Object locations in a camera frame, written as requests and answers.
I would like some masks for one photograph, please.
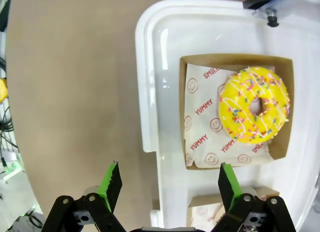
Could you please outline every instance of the robotic arm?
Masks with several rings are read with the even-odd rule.
[[[258,232],[296,232],[284,200],[279,196],[266,201],[242,193],[230,164],[220,168],[218,186],[226,213],[211,232],[241,232],[255,228]],[[95,224],[100,232],[126,232],[113,214],[122,187],[118,162],[114,162],[96,192],[74,200],[58,197],[42,232],[80,232],[84,225]],[[142,227],[131,232],[203,232],[194,227],[163,229]]]

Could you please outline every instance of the donut hole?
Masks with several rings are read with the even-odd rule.
[[[253,115],[258,116],[259,114],[261,114],[264,111],[263,105],[262,105],[262,99],[261,98],[255,98],[250,106],[249,106],[250,112]]]

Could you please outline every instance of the beige tabletop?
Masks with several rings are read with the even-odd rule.
[[[142,150],[135,27],[157,1],[11,1],[9,103],[46,216],[58,196],[79,198],[118,160],[123,188],[115,215],[127,230],[150,225],[158,179],[155,153]]]

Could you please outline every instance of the yellow frosted donut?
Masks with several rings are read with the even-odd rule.
[[[250,112],[255,98],[262,100],[262,113]],[[249,67],[230,77],[220,97],[219,117],[225,131],[246,144],[265,142],[277,135],[288,121],[290,99],[287,89],[274,72]]]

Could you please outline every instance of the white plastic tray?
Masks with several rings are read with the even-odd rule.
[[[294,15],[270,28],[241,2],[166,0],[144,12],[135,41],[143,149],[155,151],[157,159],[160,211],[154,221],[165,228],[186,226],[193,196],[219,192],[219,170],[186,170],[184,165],[180,57],[251,53],[293,60],[295,99],[286,158],[234,170],[243,185],[258,182],[280,191],[299,228],[317,192],[320,169],[320,24]]]

